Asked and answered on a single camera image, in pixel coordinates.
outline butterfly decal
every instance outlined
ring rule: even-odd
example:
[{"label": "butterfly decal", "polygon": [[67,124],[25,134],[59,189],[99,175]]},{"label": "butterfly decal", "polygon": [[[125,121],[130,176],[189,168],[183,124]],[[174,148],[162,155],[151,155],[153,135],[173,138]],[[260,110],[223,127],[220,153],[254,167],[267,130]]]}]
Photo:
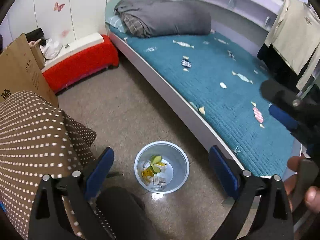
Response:
[{"label": "butterfly decal", "polygon": [[62,10],[62,8],[63,8],[64,6],[65,6],[65,4],[64,4],[64,3],[63,3],[63,4],[61,4],[61,5],[59,5],[59,4],[58,4],[58,2],[56,2],[56,3],[55,3],[55,5],[54,5],[53,10],[54,10],[54,11],[58,11],[58,12],[59,12],[59,11],[61,11],[61,10]]},{"label": "butterfly decal", "polygon": [[65,30],[61,33],[61,37],[65,38],[69,34],[70,30]]}]

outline lime slice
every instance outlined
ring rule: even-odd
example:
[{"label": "lime slice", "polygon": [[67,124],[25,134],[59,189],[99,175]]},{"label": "lime slice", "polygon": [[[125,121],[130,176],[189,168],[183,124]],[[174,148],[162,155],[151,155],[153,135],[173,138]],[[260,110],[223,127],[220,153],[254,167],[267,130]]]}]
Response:
[{"label": "lime slice", "polygon": [[156,157],[157,157],[157,155],[151,156],[151,158],[150,158],[150,163],[153,163],[153,161],[155,160]]},{"label": "lime slice", "polygon": [[150,170],[153,172],[153,174],[157,174],[154,169],[152,168],[152,166],[149,166]]},{"label": "lime slice", "polygon": [[155,156],[154,158],[152,158],[151,163],[152,164],[155,164],[155,163],[158,163],[162,160],[162,157],[161,156]]},{"label": "lime slice", "polygon": [[151,163],[150,167],[152,167],[154,174],[157,174],[157,173],[161,172],[161,170],[158,167],[154,166],[152,163]]}]

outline red cushion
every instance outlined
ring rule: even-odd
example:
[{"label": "red cushion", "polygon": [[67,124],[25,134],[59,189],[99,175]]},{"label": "red cushion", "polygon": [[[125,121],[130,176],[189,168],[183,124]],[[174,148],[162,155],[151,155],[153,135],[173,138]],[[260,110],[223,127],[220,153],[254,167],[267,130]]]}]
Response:
[{"label": "red cushion", "polygon": [[103,43],[78,52],[43,73],[55,93],[107,66],[118,66],[117,49],[108,36],[102,37]]}]

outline cardboard box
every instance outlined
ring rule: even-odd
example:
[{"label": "cardboard box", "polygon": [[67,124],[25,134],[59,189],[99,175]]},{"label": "cardboard box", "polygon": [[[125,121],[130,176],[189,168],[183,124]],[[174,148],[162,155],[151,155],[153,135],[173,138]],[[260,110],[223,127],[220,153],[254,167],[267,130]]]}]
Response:
[{"label": "cardboard box", "polygon": [[30,90],[53,106],[59,106],[57,97],[38,67],[25,34],[20,35],[0,54],[0,70],[0,103],[15,92]]},{"label": "cardboard box", "polygon": [[37,40],[36,42],[34,42],[34,41],[29,42],[29,46],[30,46],[31,52],[33,54],[33,57],[35,58],[35,60],[38,64],[38,67],[40,69],[43,69],[44,68],[44,56],[43,56],[41,49],[40,49],[40,39]]}]

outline white bed frame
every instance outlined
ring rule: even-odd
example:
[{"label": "white bed frame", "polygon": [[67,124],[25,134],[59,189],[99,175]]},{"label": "white bed frame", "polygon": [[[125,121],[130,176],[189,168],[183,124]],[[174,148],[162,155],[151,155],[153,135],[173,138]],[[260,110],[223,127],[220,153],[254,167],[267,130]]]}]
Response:
[{"label": "white bed frame", "polygon": [[202,116],[126,42],[108,30],[108,36],[113,44],[130,60],[144,78],[153,86],[159,95],[167,102],[172,110],[180,117],[198,141],[209,152],[213,145],[228,159],[233,159],[244,170],[233,151],[226,145],[221,137],[202,118]]}]

